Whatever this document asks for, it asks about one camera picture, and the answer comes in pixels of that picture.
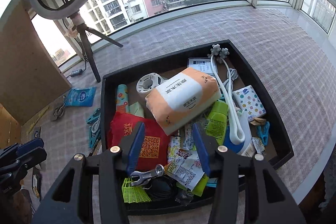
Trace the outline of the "person's left hand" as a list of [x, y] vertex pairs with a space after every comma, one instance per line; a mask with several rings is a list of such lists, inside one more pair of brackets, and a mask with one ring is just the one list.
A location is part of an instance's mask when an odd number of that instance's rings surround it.
[[12, 196], [1, 193], [1, 223], [31, 223], [33, 212], [22, 186]]

